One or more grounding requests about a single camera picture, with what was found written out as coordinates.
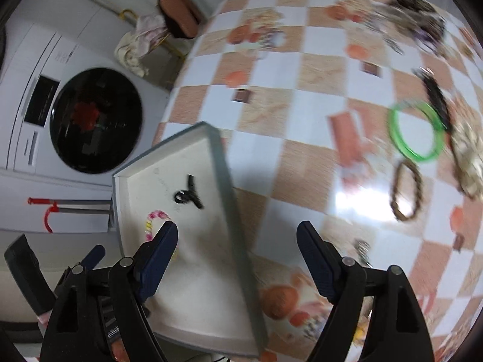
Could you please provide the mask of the silver hair clip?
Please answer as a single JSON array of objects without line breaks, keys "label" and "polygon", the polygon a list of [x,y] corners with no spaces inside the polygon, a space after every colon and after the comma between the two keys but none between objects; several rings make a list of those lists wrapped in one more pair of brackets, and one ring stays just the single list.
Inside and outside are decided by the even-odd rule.
[{"label": "silver hair clip", "polygon": [[359,263],[364,267],[372,268],[373,266],[369,259],[371,245],[365,240],[356,239],[353,242],[353,247],[359,258]]}]

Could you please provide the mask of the small black hair clip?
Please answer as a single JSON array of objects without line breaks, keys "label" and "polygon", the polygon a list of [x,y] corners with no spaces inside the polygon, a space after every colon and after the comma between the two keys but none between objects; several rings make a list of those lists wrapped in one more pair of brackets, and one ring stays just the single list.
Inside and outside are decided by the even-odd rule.
[{"label": "small black hair clip", "polygon": [[187,188],[186,190],[178,190],[174,193],[174,201],[176,204],[188,204],[193,203],[198,209],[203,209],[204,205],[198,195],[195,178],[193,175],[187,176]]}]

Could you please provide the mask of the green bangle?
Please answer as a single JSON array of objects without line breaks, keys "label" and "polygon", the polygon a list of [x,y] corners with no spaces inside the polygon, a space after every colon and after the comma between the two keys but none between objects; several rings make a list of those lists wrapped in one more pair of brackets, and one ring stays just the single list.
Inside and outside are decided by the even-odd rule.
[{"label": "green bangle", "polygon": [[396,153],[416,164],[435,162],[443,150],[445,130],[427,102],[406,100],[391,106],[387,130]]}]

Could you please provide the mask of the cream satin scrunchie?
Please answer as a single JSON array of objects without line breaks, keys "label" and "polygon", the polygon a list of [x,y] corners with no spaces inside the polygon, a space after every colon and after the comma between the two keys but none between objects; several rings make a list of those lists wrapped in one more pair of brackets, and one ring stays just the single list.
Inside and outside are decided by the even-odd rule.
[{"label": "cream satin scrunchie", "polygon": [[462,192],[482,201],[482,129],[467,121],[453,125],[451,147]]}]

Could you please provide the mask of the white tray box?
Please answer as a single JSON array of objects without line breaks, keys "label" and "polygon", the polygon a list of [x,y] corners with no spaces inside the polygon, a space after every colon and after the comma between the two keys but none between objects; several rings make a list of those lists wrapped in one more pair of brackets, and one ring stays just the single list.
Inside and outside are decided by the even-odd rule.
[{"label": "white tray box", "polygon": [[[203,209],[174,201],[188,175]],[[113,200],[127,256],[153,212],[178,228],[174,256],[146,302],[153,332],[184,347],[259,356],[268,334],[219,130],[199,122],[141,154],[114,174]]]}]

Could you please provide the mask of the white washing machine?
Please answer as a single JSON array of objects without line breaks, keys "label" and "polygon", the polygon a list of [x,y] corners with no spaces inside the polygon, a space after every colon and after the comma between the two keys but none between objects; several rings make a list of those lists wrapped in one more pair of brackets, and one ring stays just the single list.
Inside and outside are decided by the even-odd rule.
[{"label": "white washing machine", "polygon": [[92,0],[21,0],[1,31],[1,228],[44,232],[55,198],[108,199],[169,94],[125,69],[129,25]]}]

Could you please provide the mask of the checkered tablecloth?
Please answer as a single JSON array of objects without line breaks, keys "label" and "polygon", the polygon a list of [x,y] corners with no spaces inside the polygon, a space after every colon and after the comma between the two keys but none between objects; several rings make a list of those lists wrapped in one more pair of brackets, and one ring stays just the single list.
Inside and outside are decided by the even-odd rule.
[{"label": "checkered tablecloth", "polygon": [[425,100],[430,69],[462,115],[482,116],[482,61],[470,29],[444,14],[445,54],[424,52],[393,24],[364,20],[388,0],[221,0],[187,58],[161,141],[196,122],[225,141],[269,330],[265,361],[308,357],[330,313],[296,243],[310,221],[343,256],[371,245],[373,267],[400,265],[425,316],[435,358],[449,360],[482,308],[482,204],[459,190],[453,156],[398,171],[387,115]]}]

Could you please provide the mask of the black beaded barrette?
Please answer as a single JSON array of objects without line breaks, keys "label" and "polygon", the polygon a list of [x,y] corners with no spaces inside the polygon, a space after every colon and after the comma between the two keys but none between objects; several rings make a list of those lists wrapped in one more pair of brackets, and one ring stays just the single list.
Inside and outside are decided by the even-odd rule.
[{"label": "black beaded barrette", "polygon": [[416,68],[413,72],[422,80],[427,92],[428,100],[436,111],[436,114],[439,116],[444,130],[447,133],[451,133],[453,125],[451,123],[449,108],[433,72],[430,69],[423,67]]}]

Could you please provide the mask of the cream cloth bag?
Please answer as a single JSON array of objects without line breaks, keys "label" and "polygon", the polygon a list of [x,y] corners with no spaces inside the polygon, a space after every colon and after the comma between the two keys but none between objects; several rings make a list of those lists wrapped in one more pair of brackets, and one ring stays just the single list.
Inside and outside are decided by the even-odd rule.
[{"label": "cream cloth bag", "polygon": [[152,52],[166,33],[165,19],[161,15],[139,16],[135,29],[126,33],[115,48],[115,58],[138,77],[145,77],[149,69],[142,59]]}]

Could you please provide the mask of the brown slipper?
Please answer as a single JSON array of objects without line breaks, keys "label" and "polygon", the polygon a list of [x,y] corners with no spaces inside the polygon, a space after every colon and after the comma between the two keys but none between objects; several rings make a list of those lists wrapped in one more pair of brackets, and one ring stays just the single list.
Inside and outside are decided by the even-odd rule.
[{"label": "brown slipper", "polygon": [[195,38],[206,21],[205,15],[192,0],[158,0],[157,7],[167,30],[175,38]]}]

